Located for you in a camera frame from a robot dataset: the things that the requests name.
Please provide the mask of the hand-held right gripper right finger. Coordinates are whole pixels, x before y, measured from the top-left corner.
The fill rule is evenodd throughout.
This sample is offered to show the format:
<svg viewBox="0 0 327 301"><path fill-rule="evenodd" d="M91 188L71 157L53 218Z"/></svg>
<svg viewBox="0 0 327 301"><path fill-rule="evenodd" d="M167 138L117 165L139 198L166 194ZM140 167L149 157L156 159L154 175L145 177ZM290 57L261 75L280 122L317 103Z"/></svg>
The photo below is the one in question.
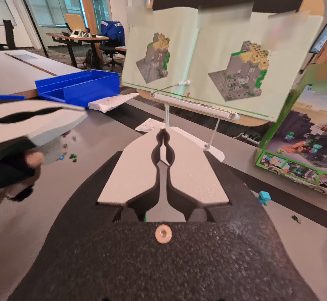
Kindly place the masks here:
<svg viewBox="0 0 327 301"><path fill-rule="evenodd" d="M200 206L229 202L206 155L206 143L180 128L166 128L163 161L169 166L170 182L183 196Z"/></svg>

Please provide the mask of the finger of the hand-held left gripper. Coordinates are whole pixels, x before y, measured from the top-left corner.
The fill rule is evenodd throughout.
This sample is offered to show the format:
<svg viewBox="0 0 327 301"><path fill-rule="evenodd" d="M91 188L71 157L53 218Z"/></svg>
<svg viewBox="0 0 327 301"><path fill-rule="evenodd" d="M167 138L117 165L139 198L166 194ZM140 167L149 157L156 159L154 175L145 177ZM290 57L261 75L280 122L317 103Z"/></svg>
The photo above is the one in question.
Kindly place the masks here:
<svg viewBox="0 0 327 301"><path fill-rule="evenodd" d="M61 136L87 118L85 109L42 109L1 119L1 159L20 152L40 152L44 165L62 156Z"/></svg>
<svg viewBox="0 0 327 301"><path fill-rule="evenodd" d="M19 123L35 116L48 115L57 111L77 111L85 113L85 108L48 100L18 100L1 103L0 123Z"/></svg>

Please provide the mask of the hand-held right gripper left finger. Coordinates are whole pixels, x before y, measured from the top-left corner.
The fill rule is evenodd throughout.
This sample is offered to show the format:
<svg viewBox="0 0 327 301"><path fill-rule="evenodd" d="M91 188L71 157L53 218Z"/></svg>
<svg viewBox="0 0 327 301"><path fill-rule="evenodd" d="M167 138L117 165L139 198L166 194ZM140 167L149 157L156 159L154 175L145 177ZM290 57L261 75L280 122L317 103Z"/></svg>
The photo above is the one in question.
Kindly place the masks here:
<svg viewBox="0 0 327 301"><path fill-rule="evenodd" d="M163 133L156 128L125 147L97 200L99 204L154 207L158 203Z"/></svg>

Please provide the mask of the grey desk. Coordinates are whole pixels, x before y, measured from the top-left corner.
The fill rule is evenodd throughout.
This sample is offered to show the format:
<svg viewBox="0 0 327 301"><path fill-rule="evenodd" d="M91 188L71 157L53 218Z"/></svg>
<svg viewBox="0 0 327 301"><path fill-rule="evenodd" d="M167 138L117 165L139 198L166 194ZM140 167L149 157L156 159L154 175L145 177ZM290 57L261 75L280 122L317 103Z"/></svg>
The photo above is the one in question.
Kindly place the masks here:
<svg viewBox="0 0 327 301"><path fill-rule="evenodd" d="M213 222L118 222L96 204L120 156L118 130L77 164L45 166L33 193L1 204L1 300L319 300L271 219L235 172L208 156L231 205Z"/></svg>

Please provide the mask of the wooden background desk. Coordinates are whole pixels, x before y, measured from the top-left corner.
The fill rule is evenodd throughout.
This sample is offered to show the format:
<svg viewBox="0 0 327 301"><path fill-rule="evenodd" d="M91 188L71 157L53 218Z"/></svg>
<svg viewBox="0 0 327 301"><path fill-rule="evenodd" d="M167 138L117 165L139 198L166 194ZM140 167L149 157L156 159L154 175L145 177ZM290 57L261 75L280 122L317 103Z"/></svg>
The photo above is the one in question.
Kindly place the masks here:
<svg viewBox="0 0 327 301"><path fill-rule="evenodd" d="M53 39L54 42L62 43L67 46L71 64L73 67L77 68L77 62L73 52L73 46L82 45L82 42L91 45L92 55L94 59L94 65L96 70L102 70L102 65L104 64L102 51L99 48L101 42L109 41L108 37L95 36L95 37L78 37L77 35L67 36L63 34L52 34L46 33L46 36L49 36Z"/></svg>

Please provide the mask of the person's left hand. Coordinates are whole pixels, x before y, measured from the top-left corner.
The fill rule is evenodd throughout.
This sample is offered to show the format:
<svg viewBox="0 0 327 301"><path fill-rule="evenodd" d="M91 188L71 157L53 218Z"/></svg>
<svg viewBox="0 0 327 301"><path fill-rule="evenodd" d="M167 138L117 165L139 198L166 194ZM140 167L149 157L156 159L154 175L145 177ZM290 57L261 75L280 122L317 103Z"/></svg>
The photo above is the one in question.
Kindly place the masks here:
<svg viewBox="0 0 327 301"><path fill-rule="evenodd" d="M28 168L36 169L44 163L44 155L42 152L26 152L24 156L25 163Z"/></svg>

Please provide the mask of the white table with wood edge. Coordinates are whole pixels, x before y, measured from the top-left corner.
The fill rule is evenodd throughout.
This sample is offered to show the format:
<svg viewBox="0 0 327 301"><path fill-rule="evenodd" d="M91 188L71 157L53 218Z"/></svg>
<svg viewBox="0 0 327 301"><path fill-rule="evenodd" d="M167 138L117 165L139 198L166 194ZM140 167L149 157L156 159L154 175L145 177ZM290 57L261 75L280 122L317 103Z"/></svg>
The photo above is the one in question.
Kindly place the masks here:
<svg viewBox="0 0 327 301"><path fill-rule="evenodd" d="M0 94L30 97L30 91L37 93L35 81L81 71L27 50L4 50L0 52Z"/></svg>

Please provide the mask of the scattered small brick pieces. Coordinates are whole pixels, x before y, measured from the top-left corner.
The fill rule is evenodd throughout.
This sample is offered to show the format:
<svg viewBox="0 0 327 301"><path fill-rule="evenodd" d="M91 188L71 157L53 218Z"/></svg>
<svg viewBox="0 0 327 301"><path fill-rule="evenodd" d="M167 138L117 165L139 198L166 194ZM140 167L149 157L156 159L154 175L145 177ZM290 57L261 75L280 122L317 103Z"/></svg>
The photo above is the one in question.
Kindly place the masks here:
<svg viewBox="0 0 327 301"><path fill-rule="evenodd" d="M76 135L63 135L63 142L61 144L62 147L62 152L61 155L59 157L59 160L65 160L65 159L69 159L71 160L73 163L77 162L77 154L71 151L71 144L76 143L77 142L77 138Z"/></svg>

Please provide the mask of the white paper slip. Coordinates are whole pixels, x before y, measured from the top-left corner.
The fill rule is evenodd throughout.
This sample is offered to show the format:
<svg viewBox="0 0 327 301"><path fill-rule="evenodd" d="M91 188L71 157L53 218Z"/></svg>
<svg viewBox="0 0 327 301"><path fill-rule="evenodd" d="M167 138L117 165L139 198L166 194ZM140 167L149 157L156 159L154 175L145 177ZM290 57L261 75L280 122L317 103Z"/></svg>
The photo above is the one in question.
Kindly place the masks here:
<svg viewBox="0 0 327 301"><path fill-rule="evenodd" d="M164 129L166 127L165 123L162 123L158 120L148 118L145 122L141 123L139 126L135 128L135 131L138 132L150 132L154 129Z"/></svg>

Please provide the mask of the white power strip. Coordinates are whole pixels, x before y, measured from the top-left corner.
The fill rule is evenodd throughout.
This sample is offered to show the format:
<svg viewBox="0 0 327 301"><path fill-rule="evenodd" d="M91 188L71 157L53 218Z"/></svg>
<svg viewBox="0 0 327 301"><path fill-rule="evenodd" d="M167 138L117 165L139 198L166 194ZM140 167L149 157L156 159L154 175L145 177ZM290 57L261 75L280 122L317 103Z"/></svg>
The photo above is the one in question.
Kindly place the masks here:
<svg viewBox="0 0 327 301"><path fill-rule="evenodd" d="M233 137L235 140L250 144L253 146L258 146L263 139L263 135L257 132L242 132L237 136Z"/></svg>

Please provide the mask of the white crumpled bag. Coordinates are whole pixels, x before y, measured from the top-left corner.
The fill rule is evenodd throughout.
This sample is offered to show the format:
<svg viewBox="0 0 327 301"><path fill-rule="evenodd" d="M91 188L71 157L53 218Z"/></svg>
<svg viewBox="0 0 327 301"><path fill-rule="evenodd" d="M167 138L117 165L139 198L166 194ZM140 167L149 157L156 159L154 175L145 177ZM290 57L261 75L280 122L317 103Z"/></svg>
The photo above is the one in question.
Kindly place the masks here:
<svg viewBox="0 0 327 301"><path fill-rule="evenodd" d="M126 103L127 101L135 98L138 96L138 93L130 93L127 95L116 95L111 97L106 97L103 99L99 99L93 102L88 103L88 108L96 111L100 111L102 113L107 113L108 111L111 111L120 105Z"/></svg>

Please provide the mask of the white book stand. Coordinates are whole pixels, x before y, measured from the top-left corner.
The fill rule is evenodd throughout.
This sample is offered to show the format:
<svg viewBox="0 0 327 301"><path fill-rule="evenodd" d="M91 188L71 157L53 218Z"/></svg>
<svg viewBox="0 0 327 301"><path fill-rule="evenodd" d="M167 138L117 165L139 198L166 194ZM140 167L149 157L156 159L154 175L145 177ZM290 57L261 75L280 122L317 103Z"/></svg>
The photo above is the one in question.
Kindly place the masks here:
<svg viewBox="0 0 327 301"><path fill-rule="evenodd" d="M324 15L326 9L326 2L324 0L303 0L302 5L300 7L301 11L309 11L311 15ZM151 93L145 90L136 90L139 95L147 100L146 103L156 103L156 104L164 104L166 108L166 112L175 113L171 111L171 108L174 107L176 109L181 109L182 111L193 112L196 114L201 114L203 116L212 117L215 119L220 119L220 121L225 121L232 123L234 125L239 125L242 127L259 127L262 125L270 125L272 122L268 120L258 119L249 115L239 115L239 118L231 119L229 115L221 115L223 110L218 110L213 107L201 105L198 103L190 102L189 100L177 100L172 97L165 96L166 100L154 99L151 97Z"/></svg>

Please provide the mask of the cyan toy minifigure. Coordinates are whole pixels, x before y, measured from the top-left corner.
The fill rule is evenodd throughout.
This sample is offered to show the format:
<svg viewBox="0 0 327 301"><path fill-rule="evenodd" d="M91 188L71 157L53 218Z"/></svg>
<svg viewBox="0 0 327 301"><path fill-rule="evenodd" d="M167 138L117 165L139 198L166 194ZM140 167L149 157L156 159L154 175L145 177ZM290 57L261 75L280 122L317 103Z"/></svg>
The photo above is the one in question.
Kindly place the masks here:
<svg viewBox="0 0 327 301"><path fill-rule="evenodd" d="M258 196L258 201L263 204L264 206L267 206L267 203L271 201L271 196L266 191L260 191Z"/></svg>

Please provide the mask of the black stand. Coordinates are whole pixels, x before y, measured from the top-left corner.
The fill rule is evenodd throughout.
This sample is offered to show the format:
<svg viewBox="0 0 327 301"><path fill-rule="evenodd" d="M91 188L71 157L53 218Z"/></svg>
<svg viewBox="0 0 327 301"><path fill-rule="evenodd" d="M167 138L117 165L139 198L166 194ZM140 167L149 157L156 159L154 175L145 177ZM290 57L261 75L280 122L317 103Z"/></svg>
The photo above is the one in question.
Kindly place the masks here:
<svg viewBox="0 0 327 301"><path fill-rule="evenodd" d="M5 35L6 35L6 43L0 44L0 49L5 50L5 47L9 50L16 50L17 47L14 41L14 26L11 20L3 20L3 24L5 27Z"/></svg>

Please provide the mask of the yellow chair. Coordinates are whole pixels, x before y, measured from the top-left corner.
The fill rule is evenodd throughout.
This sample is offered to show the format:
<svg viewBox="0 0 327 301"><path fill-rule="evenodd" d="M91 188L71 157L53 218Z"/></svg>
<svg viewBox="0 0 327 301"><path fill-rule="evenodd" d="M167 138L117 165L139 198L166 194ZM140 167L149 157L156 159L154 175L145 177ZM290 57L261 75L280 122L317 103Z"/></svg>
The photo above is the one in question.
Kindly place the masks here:
<svg viewBox="0 0 327 301"><path fill-rule="evenodd" d="M83 19L77 14L65 14L65 24L71 32L71 37L90 37L90 29L84 24Z"/></svg>

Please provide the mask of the black office chair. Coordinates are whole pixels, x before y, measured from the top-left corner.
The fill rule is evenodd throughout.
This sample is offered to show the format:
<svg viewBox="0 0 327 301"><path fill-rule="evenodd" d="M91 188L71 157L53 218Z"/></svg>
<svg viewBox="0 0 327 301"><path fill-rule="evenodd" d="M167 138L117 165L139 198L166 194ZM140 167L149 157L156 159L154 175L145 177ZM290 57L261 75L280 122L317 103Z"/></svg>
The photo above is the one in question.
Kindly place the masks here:
<svg viewBox="0 0 327 301"><path fill-rule="evenodd" d="M123 64L119 63L117 61L114 60L114 54L121 54L123 56L126 55L125 51L121 51L121 50L116 50L116 47L118 47L118 40L112 40L110 39L109 41L106 42L102 42L99 46L101 51L104 51L106 56L109 56L111 58L111 61L108 63L103 64L103 67L112 67L112 69L115 67L115 65L120 66L121 68L123 68Z"/></svg>

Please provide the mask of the green toy set box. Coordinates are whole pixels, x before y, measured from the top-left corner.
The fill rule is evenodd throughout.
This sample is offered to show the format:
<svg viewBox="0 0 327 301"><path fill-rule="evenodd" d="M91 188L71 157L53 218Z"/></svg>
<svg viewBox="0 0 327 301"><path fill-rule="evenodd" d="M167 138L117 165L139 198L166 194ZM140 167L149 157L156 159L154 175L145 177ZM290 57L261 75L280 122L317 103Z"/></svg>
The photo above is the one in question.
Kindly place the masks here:
<svg viewBox="0 0 327 301"><path fill-rule="evenodd" d="M327 64L311 63L258 146L255 164L327 193Z"/></svg>

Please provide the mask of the blue jacket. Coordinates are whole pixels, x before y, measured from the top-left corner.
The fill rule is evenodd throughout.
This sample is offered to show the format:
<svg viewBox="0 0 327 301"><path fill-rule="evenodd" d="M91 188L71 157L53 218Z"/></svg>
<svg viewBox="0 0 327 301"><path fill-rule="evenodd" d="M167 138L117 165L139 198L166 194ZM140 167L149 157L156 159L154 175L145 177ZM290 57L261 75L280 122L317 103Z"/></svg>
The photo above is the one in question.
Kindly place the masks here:
<svg viewBox="0 0 327 301"><path fill-rule="evenodd" d="M125 30L120 21L106 21L100 23L101 35L112 40L118 40L118 46L125 46Z"/></svg>

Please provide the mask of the wooden pillar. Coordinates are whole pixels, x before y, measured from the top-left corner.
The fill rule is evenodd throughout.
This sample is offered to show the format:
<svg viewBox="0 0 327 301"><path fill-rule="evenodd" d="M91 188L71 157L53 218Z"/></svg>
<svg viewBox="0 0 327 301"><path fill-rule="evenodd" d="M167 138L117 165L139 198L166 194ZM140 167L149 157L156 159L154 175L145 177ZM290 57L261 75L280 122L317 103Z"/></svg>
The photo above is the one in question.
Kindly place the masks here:
<svg viewBox="0 0 327 301"><path fill-rule="evenodd" d="M90 29L91 34L97 35L97 22L94 13L93 3L92 0L82 0L85 17L87 21L87 27Z"/></svg>

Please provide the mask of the pale green instruction booklet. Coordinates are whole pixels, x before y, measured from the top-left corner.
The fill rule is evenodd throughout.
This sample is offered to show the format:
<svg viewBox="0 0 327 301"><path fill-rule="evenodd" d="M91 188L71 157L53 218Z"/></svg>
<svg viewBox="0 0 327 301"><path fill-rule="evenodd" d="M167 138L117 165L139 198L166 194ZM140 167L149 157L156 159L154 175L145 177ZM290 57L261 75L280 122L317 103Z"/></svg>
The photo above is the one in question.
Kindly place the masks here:
<svg viewBox="0 0 327 301"><path fill-rule="evenodd" d="M129 9L124 86L153 98L276 122L324 17L215 9Z"/></svg>

